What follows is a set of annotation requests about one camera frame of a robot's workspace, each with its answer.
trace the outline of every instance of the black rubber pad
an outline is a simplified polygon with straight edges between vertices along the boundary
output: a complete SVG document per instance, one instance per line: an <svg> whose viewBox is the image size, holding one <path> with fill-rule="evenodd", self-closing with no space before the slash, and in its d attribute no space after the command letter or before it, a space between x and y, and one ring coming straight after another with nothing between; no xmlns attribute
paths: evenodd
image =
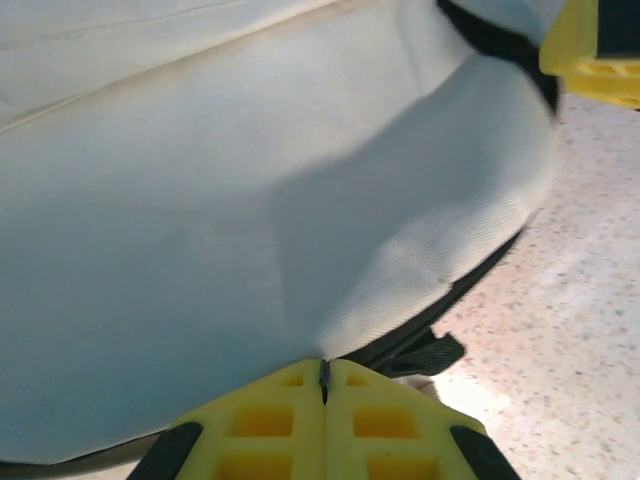
<svg viewBox="0 0 640 480"><path fill-rule="evenodd" d="M160 435L127 480L175 480L203 427L183 423Z"/></svg>
<svg viewBox="0 0 640 480"><path fill-rule="evenodd" d="M478 480L520 480L489 437L467 427L452 427L451 435Z"/></svg>
<svg viewBox="0 0 640 480"><path fill-rule="evenodd" d="M640 58L640 0L598 2L597 58Z"/></svg>

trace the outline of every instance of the terrazzo floor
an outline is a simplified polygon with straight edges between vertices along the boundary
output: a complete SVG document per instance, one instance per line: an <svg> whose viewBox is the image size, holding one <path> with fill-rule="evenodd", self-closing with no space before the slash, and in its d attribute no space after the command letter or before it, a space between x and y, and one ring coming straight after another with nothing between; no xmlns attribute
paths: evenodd
<svg viewBox="0 0 640 480"><path fill-rule="evenodd" d="M562 0L531 0L551 21ZM565 96L552 195L439 324L469 346L436 379L525 479L640 479L640 113ZM76 477L125 478L130 465Z"/></svg>

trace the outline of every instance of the seam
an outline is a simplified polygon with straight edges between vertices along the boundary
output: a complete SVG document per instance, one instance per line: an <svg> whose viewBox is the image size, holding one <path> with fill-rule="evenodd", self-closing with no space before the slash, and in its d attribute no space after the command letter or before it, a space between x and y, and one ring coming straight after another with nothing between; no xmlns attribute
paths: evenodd
<svg viewBox="0 0 640 480"><path fill-rule="evenodd" d="M254 1L254 0L232 0L232 1L226 2L224 4L216 4L215 6L209 5L207 7L198 7L197 9L190 10L189 12L182 12L181 14L178 14L178 15L173 14L168 18L163 18L163 19L160 19L160 20L149 20L149 21L144 21L144 22L134 22L135 24L127 23L127 24L123 24L122 26L117 26L117 27L114 27L114 28L108 27L106 30L102 29L99 32L93 32L92 31L92 32L86 33L85 31L80 31L81 33L78 34L78 35L73 35L73 36L65 35L64 38L63 37L59 37L59 38L56 38L56 39L53 39L53 40L48 40L48 41L45 41L45 42L32 42L29 45L22 44L20 47L18 47L18 49L19 48L26 48L26 47L29 47L29 46L40 46L40 45L46 45L46 44L49 44L49 43L61 42L61 41L69 40L71 38L77 39L77 38L82 38L82 37L85 37L85 36L97 35L97 34L105 33L105 32L112 31L112 30L136 28L136 27L147 26L147 25L157 25L157 24L160 24L160 23L169 23L171 21L177 20L178 18L183 18L185 16L190 16L190 15L194 15L196 13L199 13L203 9L216 9L216 8L220 8L220 7L238 5L238 4L241 4L241 3L250 3L252 1ZM175 63L177 61L184 60L185 58L190 58L190 57L193 57L195 55L199 55L199 54L201 54L201 53L203 53L205 51L209 51L209 50L213 50L213 49L216 49L216 48L220 48L220 47L224 46L225 44L238 41L238 39L243 37L243 36L253 35L253 34L259 33L262 30L266 30L266 29L269 29L269 28L277 27L278 25L283 24L283 23L288 22L288 21L291 21L291 20L293 20L293 19L295 19L297 17L312 14L312 13L314 13L316 11L323 10L323 9L331 7L332 5L335 5L335 4L349 3L350 1L351 0L329 0L324 4L312 7L310 9L308 9L308 10L305 10L305 11L300 11L300 12L296 13L296 15L294 15L293 17L281 18L281 19L275 21L272 24L262 26L262 27L258 28L255 31L245 32L245 33L241 34L240 36L233 36L231 38L227 38L227 39L223 40L222 42L220 42L218 44L211 45L210 47L208 47L208 48L206 48L206 49L204 49L202 51L193 52L192 54L187 55L184 58L172 60L172 61L167 62L167 63L156 65L156 66L151 67L151 68L149 68L147 70L136 72L132 76L141 75L141 74L144 74L146 72L149 72L149 71L152 71L152 70L155 70L155 69L158 69L158 68L163 68L166 65L170 65L170 64ZM6 50L6 49L3 50L2 47L0 46L0 54L2 54L3 52L6 52L6 51L8 51L8 50ZM108 88L111 85L114 85L114 84L119 83L121 81L124 81L127 78L131 78L131 76L115 80L115 81L110 82L108 84L102 85L102 86L100 86L99 88L97 88L95 90L82 92L80 94L74 95L74 96L69 97L67 99L60 100L60 101L57 101L57 102L55 102L53 104L50 104L48 106L39 108L37 110L32 110L30 112L24 113L23 115L20 115L18 118L11 119L8 122L0 122L0 135L3 135L3 134L5 134L5 133L7 133L7 132L9 132L9 131L11 131L11 130L13 130L15 128L18 128L18 127L26 124L26 123L29 123L29 122L31 122L33 120L36 120L36 119L38 119L38 118L40 118L42 116L45 116L45 115L47 115L47 114L49 114L49 113L51 113L51 112L53 112L55 110L58 110L59 108L65 106L65 105L67 105L69 103L75 102L76 100L78 100L80 98L83 98L85 96L100 92L101 90L103 90L105 88Z"/></svg>
<svg viewBox="0 0 640 480"><path fill-rule="evenodd" d="M189 10L183 10L181 12L172 13L162 17L150 18L147 20L137 20L137 21L134 20L130 22L100 25L97 27L90 27L86 29L65 32L63 34L54 34L54 35L49 35L45 37L40 37L39 39L6 42L4 44L0 44L0 53L14 51L14 50L21 50L21 49L30 48L30 47L50 45L54 43L65 42L67 40L77 40L77 39L82 39L87 37L94 37L94 36L104 35L112 32L118 32L122 30L131 30L131 29L141 28L141 27L163 25L163 24L172 23L178 20L182 20L184 18L192 17L194 15L198 15L203 12L207 12L211 10L221 10L224 8L230 8L237 5L252 3L255 1L257 0L228 0L222 3L202 5L200 7L194 7Z"/></svg>

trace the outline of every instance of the yellow foam block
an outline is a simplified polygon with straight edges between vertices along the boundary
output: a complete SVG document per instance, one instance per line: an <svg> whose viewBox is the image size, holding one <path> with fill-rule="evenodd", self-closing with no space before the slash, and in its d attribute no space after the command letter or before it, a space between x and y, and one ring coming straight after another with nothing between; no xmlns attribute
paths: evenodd
<svg viewBox="0 0 640 480"><path fill-rule="evenodd" d="M450 429L480 422L347 361L331 363L327 478L475 480Z"/></svg>
<svg viewBox="0 0 640 480"><path fill-rule="evenodd" d="M478 421L346 360L306 360L171 427L204 428L177 480L476 480L450 429Z"/></svg>
<svg viewBox="0 0 640 480"><path fill-rule="evenodd" d="M324 480L319 368L302 361L178 419L204 429L176 480Z"/></svg>
<svg viewBox="0 0 640 480"><path fill-rule="evenodd" d="M640 108L639 5L569 0L540 49L542 72L564 77L570 93ZM632 18L624 18L625 8Z"/></svg>

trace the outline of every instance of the yellow clamp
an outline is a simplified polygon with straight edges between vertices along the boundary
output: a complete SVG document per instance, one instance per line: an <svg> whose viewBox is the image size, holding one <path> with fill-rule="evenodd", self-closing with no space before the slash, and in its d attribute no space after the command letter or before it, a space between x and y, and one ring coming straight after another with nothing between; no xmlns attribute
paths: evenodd
<svg viewBox="0 0 640 480"><path fill-rule="evenodd" d="M305 360L177 420L130 480L517 480L482 424L347 360Z"/></svg>
<svg viewBox="0 0 640 480"><path fill-rule="evenodd" d="M640 109L640 0L569 0L540 51L568 92Z"/></svg>

